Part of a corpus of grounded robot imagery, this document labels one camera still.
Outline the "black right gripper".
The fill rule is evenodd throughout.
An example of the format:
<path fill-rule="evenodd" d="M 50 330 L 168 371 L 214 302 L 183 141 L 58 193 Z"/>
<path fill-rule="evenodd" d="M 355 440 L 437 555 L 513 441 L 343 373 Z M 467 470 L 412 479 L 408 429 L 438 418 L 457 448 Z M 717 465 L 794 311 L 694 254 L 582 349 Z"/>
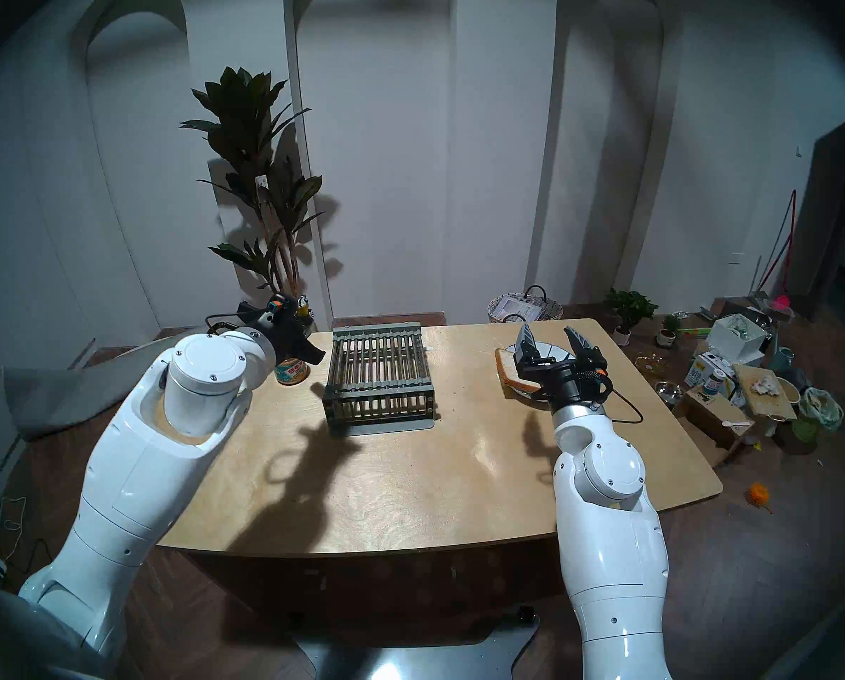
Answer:
<path fill-rule="evenodd" d="M 565 327 L 564 331 L 573 357 L 557 361 L 540 357 L 529 324 L 520 324 L 514 355 L 518 378 L 537 384 L 537 390 L 529 398 L 547 402 L 552 411 L 566 406 L 604 404 L 611 395 L 605 356 L 572 327 Z"/>

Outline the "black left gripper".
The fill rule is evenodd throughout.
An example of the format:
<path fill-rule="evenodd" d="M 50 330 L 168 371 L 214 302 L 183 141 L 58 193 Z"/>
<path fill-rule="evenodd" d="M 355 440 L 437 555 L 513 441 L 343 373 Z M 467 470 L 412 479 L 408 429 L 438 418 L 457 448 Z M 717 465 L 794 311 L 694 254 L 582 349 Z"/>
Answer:
<path fill-rule="evenodd" d="M 296 359 L 317 366 L 325 351 L 307 338 L 318 331 L 314 313 L 298 313 L 298 301 L 292 296 L 272 296 L 264 308 L 247 301 L 238 304 L 238 319 L 245 327 L 267 338 L 275 350 L 276 365 Z"/>

